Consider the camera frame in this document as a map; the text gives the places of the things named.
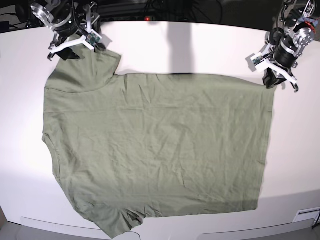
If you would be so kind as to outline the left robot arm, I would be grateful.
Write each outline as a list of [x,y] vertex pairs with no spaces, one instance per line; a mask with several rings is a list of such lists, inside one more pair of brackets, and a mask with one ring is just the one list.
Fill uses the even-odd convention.
[[272,89],[285,81],[295,92],[298,80],[292,69],[298,66],[298,58],[312,43],[320,21],[318,0],[284,0],[276,24],[265,39],[265,47],[250,58],[257,71],[263,71],[263,84]]

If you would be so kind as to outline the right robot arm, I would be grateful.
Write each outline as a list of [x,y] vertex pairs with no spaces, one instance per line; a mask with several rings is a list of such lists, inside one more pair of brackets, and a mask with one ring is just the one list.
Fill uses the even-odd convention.
[[92,0],[36,0],[31,5],[32,14],[54,35],[48,49],[48,60],[79,60],[73,48],[83,45],[89,50],[104,51],[100,31],[98,4]]

